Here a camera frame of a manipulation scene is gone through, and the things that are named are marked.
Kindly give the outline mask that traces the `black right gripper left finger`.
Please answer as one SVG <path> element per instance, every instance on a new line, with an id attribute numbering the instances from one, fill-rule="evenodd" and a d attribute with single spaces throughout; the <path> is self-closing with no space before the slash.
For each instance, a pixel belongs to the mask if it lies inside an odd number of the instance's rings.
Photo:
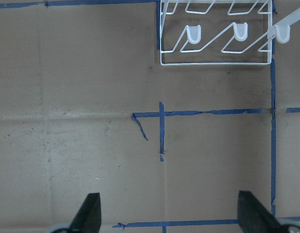
<path id="1" fill-rule="evenodd" d="M 99 193 L 89 193 L 72 223 L 69 233 L 98 233 L 101 227 L 101 201 Z"/>

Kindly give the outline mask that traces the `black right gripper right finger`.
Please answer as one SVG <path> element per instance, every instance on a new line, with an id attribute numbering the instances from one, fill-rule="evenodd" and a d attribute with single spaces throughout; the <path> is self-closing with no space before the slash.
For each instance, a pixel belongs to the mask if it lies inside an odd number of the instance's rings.
<path id="1" fill-rule="evenodd" d="M 250 191 L 239 191 L 237 221 L 244 233 L 283 233 L 282 225 Z"/>

